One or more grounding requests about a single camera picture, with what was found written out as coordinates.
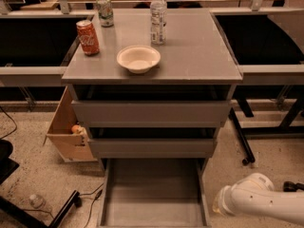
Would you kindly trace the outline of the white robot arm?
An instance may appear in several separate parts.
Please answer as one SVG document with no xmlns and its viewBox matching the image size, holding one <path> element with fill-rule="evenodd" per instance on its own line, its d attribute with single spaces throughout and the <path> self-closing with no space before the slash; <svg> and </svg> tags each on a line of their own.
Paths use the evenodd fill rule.
<svg viewBox="0 0 304 228">
<path fill-rule="evenodd" d="M 278 192 L 267 176 L 253 173 L 222 187 L 213 211 L 226 217 L 245 214 L 304 225 L 304 193 Z"/>
</svg>

